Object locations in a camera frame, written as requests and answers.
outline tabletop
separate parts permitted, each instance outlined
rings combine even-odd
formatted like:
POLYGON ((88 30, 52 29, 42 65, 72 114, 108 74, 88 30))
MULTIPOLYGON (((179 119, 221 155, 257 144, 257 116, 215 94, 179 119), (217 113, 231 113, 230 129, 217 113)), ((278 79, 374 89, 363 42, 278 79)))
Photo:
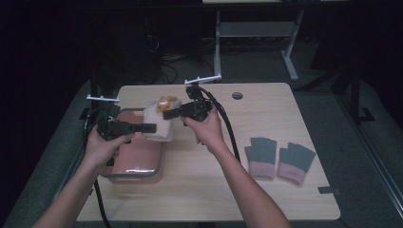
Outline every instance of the tabletop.
MULTIPOLYGON (((315 147, 287 84, 206 84, 225 108, 232 124, 240 159, 248 162, 244 147, 250 139, 264 137, 277 141, 277 153, 288 143, 298 143, 313 151, 315 147), (241 100, 232 97, 243 95, 241 100)), ((162 96, 190 100, 185 85, 123 86, 118 105, 147 107, 162 96)), ((228 221, 242 220, 240 210, 214 156, 196 144, 194 132, 173 120, 174 138, 166 144, 163 177, 153 184, 119 184, 98 179, 109 220, 132 221, 228 221)), ((222 122, 225 141, 231 141, 222 122)), ((319 157, 315 156, 305 182, 299 186, 287 180, 258 179, 259 185, 274 199, 289 220, 333 220, 340 216, 333 194, 320 194, 318 187, 329 186, 319 157)), ((96 195, 88 197, 77 220, 102 220, 96 195)))

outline pink container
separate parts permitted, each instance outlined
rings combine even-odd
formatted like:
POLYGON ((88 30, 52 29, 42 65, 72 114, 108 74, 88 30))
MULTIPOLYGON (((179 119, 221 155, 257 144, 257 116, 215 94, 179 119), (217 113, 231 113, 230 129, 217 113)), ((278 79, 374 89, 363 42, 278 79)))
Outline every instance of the pink container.
MULTIPOLYGON (((123 109, 117 119, 131 124, 143 122, 141 109, 123 109)), ((163 176, 164 143, 147 140, 136 132, 131 143, 119 147, 113 166, 107 166, 101 176, 116 183, 156 183, 163 176)))

